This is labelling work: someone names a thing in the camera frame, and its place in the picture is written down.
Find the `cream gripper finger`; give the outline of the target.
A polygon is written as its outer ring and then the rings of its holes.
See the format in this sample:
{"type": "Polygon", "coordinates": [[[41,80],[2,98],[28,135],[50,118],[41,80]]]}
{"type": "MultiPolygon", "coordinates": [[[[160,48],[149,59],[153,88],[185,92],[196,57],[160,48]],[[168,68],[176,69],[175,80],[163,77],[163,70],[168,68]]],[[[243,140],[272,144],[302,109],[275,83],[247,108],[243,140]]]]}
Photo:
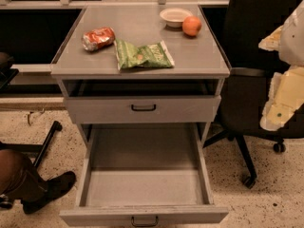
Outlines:
{"type": "Polygon", "coordinates": [[[275,29],[270,35],[259,42],[258,47],[267,51],[279,51],[281,31],[282,27],[275,29]]]}
{"type": "Polygon", "coordinates": [[[304,67],[291,66],[283,74],[275,73],[264,106],[260,126],[277,131],[304,104],[304,67]]]}

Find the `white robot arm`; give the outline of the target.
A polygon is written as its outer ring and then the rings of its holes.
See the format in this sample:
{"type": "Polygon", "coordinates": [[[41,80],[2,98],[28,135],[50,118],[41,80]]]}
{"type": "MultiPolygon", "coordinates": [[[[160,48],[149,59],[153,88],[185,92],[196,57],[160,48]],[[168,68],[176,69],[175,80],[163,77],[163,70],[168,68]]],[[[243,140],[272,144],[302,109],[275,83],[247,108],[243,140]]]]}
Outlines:
{"type": "Polygon", "coordinates": [[[283,74],[274,74],[260,120],[263,129],[277,131],[304,104],[304,1],[258,47],[277,51],[290,66],[283,74]]]}

